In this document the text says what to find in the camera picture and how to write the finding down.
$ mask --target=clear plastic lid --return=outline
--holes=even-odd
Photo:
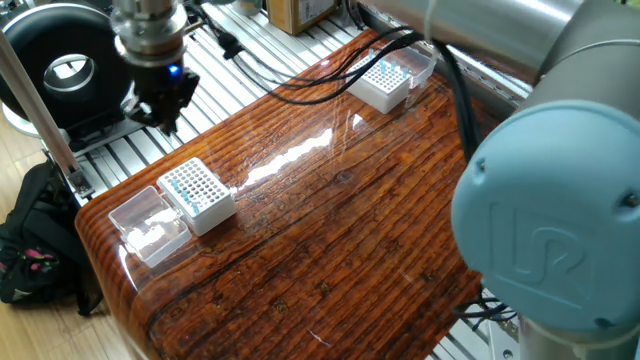
[[[191,232],[180,216],[153,186],[109,213],[129,250],[150,267],[191,239]]]

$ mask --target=wooden table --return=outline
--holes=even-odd
[[[108,214],[193,157],[232,189],[238,212],[149,268]],[[439,76],[404,114],[349,94],[314,107],[265,97],[94,199],[76,226],[113,315],[150,358],[422,360],[479,281],[449,223],[464,166]]]

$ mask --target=black cable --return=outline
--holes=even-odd
[[[480,131],[477,127],[476,116],[471,105],[471,96],[464,82],[462,72],[458,62],[447,48],[447,45],[433,40],[433,45],[438,49],[449,71],[449,83],[453,91],[453,97],[458,118],[458,132],[464,150],[464,158],[467,163],[480,146],[482,141]]]
[[[342,4],[344,7],[346,7],[347,14],[349,14],[349,18],[351,19],[351,21],[353,21],[353,24],[356,26],[356,28],[360,31],[364,30],[364,27],[362,27],[360,22],[356,20],[356,17],[353,15],[353,12],[351,12],[351,6],[349,5],[349,0],[344,0]]]
[[[250,76],[247,72],[246,69],[244,69],[242,66],[238,65],[238,63],[235,61],[234,62],[236,64],[236,66],[238,66],[240,68],[240,70],[251,80],[253,81],[257,86],[259,86],[260,88],[262,88],[262,90],[266,91],[269,95],[284,101],[288,104],[293,104],[293,105],[317,105],[317,104],[321,104],[323,102],[335,99],[336,97],[340,96],[342,93],[344,93],[345,91],[347,91],[347,89],[349,89],[351,87],[351,85],[355,84],[356,81],[358,81],[362,76],[364,76],[364,74],[366,74],[367,71],[369,71],[373,66],[375,66],[378,61],[382,60],[385,56],[387,56],[387,54],[396,51],[396,50],[400,50],[400,49],[404,49],[406,47],[411,46],[412,44],[416,43],[417,41],[422,40],[423,37],[422,35],[420,35],[417,32],[413,32],[407,35],[404,35],[402,37],[400,37],[399,39],[393,41],[391,44],[389,44],[389,46],[387,46],[386,48],[384,48],[382,51],[380,51],[378,53],[378,55],[371,60],[369,63],[367,63],[367,65],[363,66],[362,68],[358,69],[357,72],[358,74],[355,75],[351,80],[349,80],[346,84],[344,84],[340,89],[338,89],[336,92],[329,94],[325,97],[322,97],[320,99],[315,99],[315,100],[308,100],[308,101],[301,101],[301,100],[292,100],[292,99],[287,99],[273,91],[271,91],[270,89],[266,88],[263,84],[259,83],[256,81],[256,79],[252,76]]]
[[[217,26],[215,24],[215,22],[209,17],[209,15],[202,9],[201,6],[195,5],[191,1],[187,1],[187,2],[185,2],[185,8],[187,9],[187,11],[191,11],[192,13],[194,13],[198,17],[200,17],[203,20],[203,22],[205,22],[212,29],[213,35],[218,39],[218,42],[220,43],[220,46],[225,50],[225,58],[232,59],[233,57],[235,57],[241,51],[245,51],[246,53],[248,53],[254,59],[254,61],[256,61],[258,64],[260,64],[262,67],[264,67],[265,69],[267,69],[271,73],[273,73],[275,75],[280,75],[280,76],[289,78],[290,80],[306,82],[306,84],[286,84],[286,83],[282,83],[282,82],[279,82],[279,81],[274,80],[274,79],[267,78],[267,77],[263,76],[262,74],[254,71],[255,75],[260,77],[260,78],[262,78],[263,80],[266,80],[268,82],[277,84],[277,85],[282,86],[284,88],[293,89],[293,90],[300,90],[300,89],[310,88],[310,87],[313,87],[313,86],[318,86],[318,85],[326,84],[326,83],[329,83],[329,82],[345,80],[345,79],[348,79],[351,76],[357,76],[358,74],[360,74],[360,72],[358,70],[357,71],[353,71],[351,73],[347,73],[347,74],[342,74],[342,73],[344,73],[346,71],[346,69],[348,69],[349,66],[352,65],[363,52],[367,51],[371,46],[373,46],[378,41],[386,38],[387,36],[389,36],[391,34],[397,33],[397,32],[411,31],[412,30],[408,26],[400,26],[400,27],[389,29],[389,30],[379,34],[374,39],[370,40],[367,44],[363,45],[358,50],[352,52],[347,57],[347,59],[345,59],[340,64],[340,66],[338,66],[331,73],[329,73],[327,75],[324,75],[324,76],[322,76],[320,78],[310,79],[310,78],[291,76],[289,74],[283,73],[283,72],[281,72],[281,71],[279,71],[277,69],[274,69],[273,67],[269,66],[269,64],[264,62],[260,57],[258,57],[255,54],[253,54],[253,52],[251,52],[248,49],[245,49],[244,47],[242,47],[242,45],[238,42],[238,40],[237,40],[237,38],[235,38],[235,36],[233,36],[232,34],[227,32],[226,30],[222,29],[221,27]]]
[[[467,312],[472,305],[478,305],[482,311]],[[509,309],[509,306],[495,297],[484,297],[482,285],[478,289],[478,296],[475,300],[460,304],[453,308],[452,315],[460,319],[478,319],[478,322],[472,327],[476,331],[484,321],[494,321],[503,323],[513,320],[518,313]]]
[[[344,72],[347,68],[349,68],[349,66],[351,64],[353,64],[355,62],[355,60],[358,58],[358,56],[360,56],[362,53],[364,53],[365,51],[367,51],[371,46],[373,46],[375,43],[377,43],[378,41],[386,38],[389,35],[392,35],[394,33],[397,32],[401,32],[401,31],[411,31],[412,29],[408,26],[399,26],[393,29],[389,29],[381,34],[379,34],[378,36],[376,36],[375,38],[373,38],[372,40],[370,40],[369,42],[367,42],[366,44],[364,44],[363,46],[361,46],[358,50],[356,50],[355,52],[351,53],[347,59],[345,59],[342,64],[340,64],[340,66],[338,68],[336,68],[334,71],[332,71],[331,73],[329,73],[328,75],[325,75],[323,77],[320,77],[318,79],[310,79],[310,78],[302,78],[302,77],[296,77],[296,76],[291,76],[289,74],[285,74],[281,71],[278,71],[277,69],[274,69],[273,67],[269,66],[269,64],[265,63],[262,59],[260,59],[258,56],[256,56],[255,54],[253,54],[252,52],[247,50],[247,53],[249,55],[251,55],[251,57],[261,66],[263,66],[265,69],[269,70],[270,72],[274,73],[274,74],[278,74],[281,76],[285,76],[291,80],[296,80],[296,81],[304,81],[304,82],[310,82],[313,83],[314,85],[317,84],[322,84],[322,81],[325,81],[326,79],[330,79],[330,78],[335,78],[335,80],[344,80],[347,77],[352,76],[353,74],[348,74],[346,76],[342,76],[342,78],[336,78],[335,76],[341,72]]]

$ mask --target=blue led light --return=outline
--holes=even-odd
[[[171,75],[180,74],[180,66],[178,66],[178,65],[170,65],[169,66],[169,72],[171,73]]]

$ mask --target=wooden floor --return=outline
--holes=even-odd
[[[24,174],[44,161],[39,141],[0,115],[0,223],[14,207]],[[76,312],[75,298],[31,308],[0,303],[0,359],[130,359],[104,304],[90,319]]]

